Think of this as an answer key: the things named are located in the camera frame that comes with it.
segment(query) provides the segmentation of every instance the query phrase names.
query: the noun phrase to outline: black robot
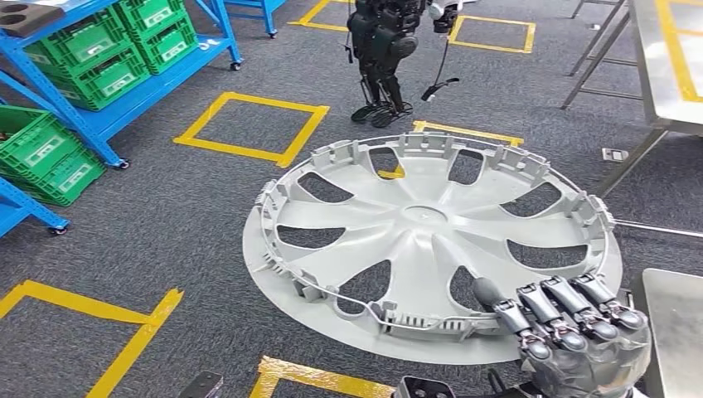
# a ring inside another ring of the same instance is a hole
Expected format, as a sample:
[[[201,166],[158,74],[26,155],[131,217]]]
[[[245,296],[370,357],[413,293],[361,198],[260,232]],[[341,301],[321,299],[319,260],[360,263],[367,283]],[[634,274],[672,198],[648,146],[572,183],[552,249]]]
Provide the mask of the black robot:
[[[356,11],[347,21],[352,38],[348,50],[359,60],[366,105],[354,112],[351,120],[365,123],[370,119],[374,127],[382,128],[412,113],[412,105],[400,94],[395,69],[417,48],[415,29],[425,8],[434,20],[434,31],[449,34],[462,5],[461,0],[356,0]],[[452,81],[458,79],[439,84],[435,81],[423,100]]]

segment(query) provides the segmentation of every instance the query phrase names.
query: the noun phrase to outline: crate label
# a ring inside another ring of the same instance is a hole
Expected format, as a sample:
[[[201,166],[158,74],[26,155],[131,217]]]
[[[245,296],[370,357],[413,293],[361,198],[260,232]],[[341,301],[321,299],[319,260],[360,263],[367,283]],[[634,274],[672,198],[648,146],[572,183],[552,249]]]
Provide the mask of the crate label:
[[[53,152],[54,149],[59,148],[64,141],[65,138],[59,137],[58,135],[51,137],[49,141],[46,141],[46,143],[41,145],[34,153],[24,158],[24,163],[29,167],[35,166],[37,163],[41,162],[43,158],[46,158],[49,153]]]
[[[129,83],[132,83],[132,82],[135,81],[136,79],[137,79],[137,78],[134,77],[134,75],[132,75],[131,73],[128,73],[127,75],[124,75],[124,76],[122,76],[121,78],[119,78],[118,80],[116,80],[113,84],[111,84],[111,85],[105,87],[104,89],[102,89],[103,94],[105,94],[105,96],[108,96],[108,97],[109,97],[109,96],[111,96],[112,94],[118,92],[119,89],[125,87],[125,86],[128,85]]]
[[[154,25],[170,17],[171,15],[173,15],[173,10],[170,7],[162,8],[151,16],[144,18],[144,25],[146,25],[147,27],[153,27]]]
[[[78,181],[80,181],[81,178],[85,176],[85,174],[88,174],[88,172],[92,169],[93,166],[89,163],[81,164],[80,167],[78,167],[78,170],[71,174],[70,177],[68,177],[68,179],[59,186],[59,191],[64,193],[68,192],[68,190],[70,190]]]
[[[70,98],[72,100],[80,100],[80,95],[78,93],[73,92],[73,91],[59,89],[59,92],[63,96],[65,96],[66,98]]]
[[[171,50],[161,54],[161,58],[164,61],[168,61],[174,56],[177,56],[178,54],[183,52],[183,50],[185,50],[186,48],[188,48],[188,44],[186,44],[184,41],[181,41],[180,43],[176,44],[173,48],[171,48]]]
[[[48,56],[43,56],[42,54],[32,54],[31,52],[28,52],[27,56],[30,60],[36,62],[37,64],[51,65],[51,60],[49,60]]]
[[[78,61],[84,62],[94,56],[97,56],[99,53],[108,50],[112,46],[114,46],[114,41],[112,41],[109,37],[106,37],[105,39],[95,43],[91,48],[76,54],[76,58],[78,58]]]

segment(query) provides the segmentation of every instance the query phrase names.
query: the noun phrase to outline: robot finger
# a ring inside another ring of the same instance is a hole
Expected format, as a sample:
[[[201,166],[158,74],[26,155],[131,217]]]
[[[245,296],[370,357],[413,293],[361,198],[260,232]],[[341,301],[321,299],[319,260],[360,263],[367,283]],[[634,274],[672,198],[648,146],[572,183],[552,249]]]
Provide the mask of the robot finger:
[[[607,318],[601,316],[600,311],[593,308],[566,279],[557,275],[543,280],[540,286],[547,297],[554,300],[579,324],[579,329],[584,335],[597,338],[602,342],[618,337],[618,329]]]
[[[637,331],[647,326],[645,315],[633,308],[622,305],[615,293],[593,274],[583,274],[570,280],[611,323],[621,328]]]
[[[530,358],[546,361],[551,358],[552,351],[547,341],[535,333],[530,321],[525,318],[522,306],[509,298],[493,305],[493,311],[498,315],[508,330],[517,335],[520,349]]]
[[[500,322],[517,336],[520,349],[536,361],[548,361],[552,350],[547,341],[536,332],[525,317],[524,308],[512,298],[506,298],[500,289],[486,278],[477,278],[473,282],[473,293],[479,303],[487,310],[493,311]]]
[[[564,320],[540,286],[528,284],[518,288],[517,297],[535,315],[539,325],[550,334],[551,341],[557,347],[572,352],[586,349],[588,342],[584,336]]]

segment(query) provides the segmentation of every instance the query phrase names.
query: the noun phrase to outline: blue metal shelf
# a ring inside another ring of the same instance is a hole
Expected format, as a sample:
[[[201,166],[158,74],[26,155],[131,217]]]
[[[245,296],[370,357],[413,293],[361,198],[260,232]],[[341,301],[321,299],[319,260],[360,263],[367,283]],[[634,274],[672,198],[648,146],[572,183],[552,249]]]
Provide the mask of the blue metal shelf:
[[[198,41],[200,42],[198,49],[161,75],[150,77],[99,112],[78,109],[78,114],[89,126],[100,129],[101,139],[112,138],[144,110],[168,95],[227,47],[227,42],[221,37],[199,35]]]
[[[59,217],[0,177],[0,236],[28,216],[35,216],[54,229],[64,229],[69,224],[68,220]]]
[[[242,14],[231,12],[230,17],[247,18],[247,19],[263,19],[266,32],[273,38],[279,31],[274,26],[273,13],[276,8],[281,7],[285,0],[225,0],[226,4],[233,6],[258,8],[261,10],[261,15]]]
[[[44,0],[25,0],[28,2],[44,3]],[[74,129],[83,141],[94,149],[108,165],[119,166],[124,162],[109,146],[108,139],[113,137],[120,129],[134,121],[150,106],[173,91],[188,77],[195,74],[203,66],[215,59],[223,50],[228,50],[233,64],[239,65],[243,60],[237,48],[234,32],[230,26],[224,0],[211,0],[206,4],[204,0],[196,0],[210,18],[222,31],[222,36],[199,36],[201,49],[192,52],[189,56],[171,66],[162,75],[153,76],[143,82],[134,90],[129,91],[107,108],[100,112],[90,112],[77,109],[70,104],[56,87],[27,57],[23,47],[56,32],[63,27],[78,22],[99,10],[109,7],[117,0],[66,0],[57,4],[65,11],[59,21],[43,27],[26,38],[8,36],[0,29],[0,52],[36,87],[37,93],[31,92],[15,80],[8,80],[5,74],[0,75],[0,82],[5,82],[11,88],[19,91],[41,107],[56,114]]]
[[[93,0],[65,0],[61,4],[56,4],[56,6],[63,8],[65,12],[62,19],[46,25],[45,27],[32,33],[29,37],[13,37],[12,40],[17,41],[17,44],[21,47],[29,46],[33,42],[41,40],[53,32],[59,31],[69,25],[73,25],[83,18],[90,17],[96,12],[112,5],[117,1],[118,0],[101,0],[98,2]],[[22,0],[22,2],[44,5],[49,4],[46,0]]]
[[[0,236],[7,234],[17,224],[29,216],[24,207],[15,207],[1,202],[0,198]]]

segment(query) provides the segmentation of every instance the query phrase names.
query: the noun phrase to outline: robotic hand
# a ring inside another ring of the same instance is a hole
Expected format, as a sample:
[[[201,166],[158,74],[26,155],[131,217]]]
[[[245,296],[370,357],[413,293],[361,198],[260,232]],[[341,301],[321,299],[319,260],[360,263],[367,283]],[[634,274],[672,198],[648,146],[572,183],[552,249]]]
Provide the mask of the robotic hand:
[[[522,368],[549,398],[630,398],[647,370],[652,345],[647,317],[622,305],[592,274],[555,276],[503,298],[487,279],[474,293],[517,336]],[[559,309],[575,321],[571,326]]]

